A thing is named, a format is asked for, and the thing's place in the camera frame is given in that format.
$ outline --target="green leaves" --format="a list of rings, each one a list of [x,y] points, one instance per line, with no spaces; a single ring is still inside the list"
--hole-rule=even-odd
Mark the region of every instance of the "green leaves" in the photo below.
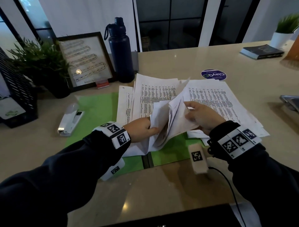
[[[28,76],[36,85],[43,84],[44,77],[58,79],[57,76],[68,77],[70,64],[63,58],[55,45],[41,41],[23,40],[23,48],[15,44],[15,49],[9,50],[14,59],[7,61],[16,71]]]
[[[276,32],[291,34],[294,33],[298,27],[299,27],[299,13],[290,14],[280,19],[277,25]]]

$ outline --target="person's left hand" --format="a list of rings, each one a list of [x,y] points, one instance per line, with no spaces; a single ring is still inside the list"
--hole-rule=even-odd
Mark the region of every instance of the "person's left hand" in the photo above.
[[[150,118],[142,117],[131,121],[123,126],[131,137],[132,143],[138,143],[142,140],[159,133],[158,128],[150,128]]]

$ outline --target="black mesh organizer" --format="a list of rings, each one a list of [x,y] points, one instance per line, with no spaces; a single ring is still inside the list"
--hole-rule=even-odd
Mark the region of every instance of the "black mesh organizer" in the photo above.
[[[15,72],[6,62],[8,56],[0,48],[0,72],[13,98],[26,112],[9,119],[0,119],[8,127],[14,128],[38,118],[37,116],[37,96],[33,91],[29,80],[23,75]]]

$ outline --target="person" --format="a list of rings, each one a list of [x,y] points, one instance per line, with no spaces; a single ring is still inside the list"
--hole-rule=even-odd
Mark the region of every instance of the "person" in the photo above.
[[[214,157],[228,162],[235,187],[252,203],[262,226],[295,225],[299,203],[298,172],[269,157],[260,143],[231,158],[217,141],[239,124],[225,121],[205,105],[185,104],[193,108],[186,118],[196,121],[211,137],[210,151]],[[27,223],[31,226],[67,226],[67,213],[91,199],[97,180],[119,161],[130,143],[159,132],[158,128],[150,128],[148,118],[134,120],[124,125],[124,129],[130,139],[117,149],[113,139],[103,131],[94,130],[47,158],[40,167],[4,180],[0,184],[1,222],[10,226]]]

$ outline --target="dark sleeve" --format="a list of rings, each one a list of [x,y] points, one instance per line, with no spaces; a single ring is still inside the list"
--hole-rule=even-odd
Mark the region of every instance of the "dark sleeve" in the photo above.
[[[47,158],[42,166],[4,180],[0,184],[1,222],[66,226],[67,213],[91,199],[97,180],[129,145],[130,141],[115,150],[111,139],[93,131]]]
[[[212,130],[210,137],[220,139],[238,126],[239,124],[233,122],[225,122]],[[261,144],[257,144],[234,160],[231,159],[228,164],[228,169],[233,173],[235,187],[252,203],[259,214],[262,226],[292,226],[297,223],[299,211],[297,171],[269,157]]]

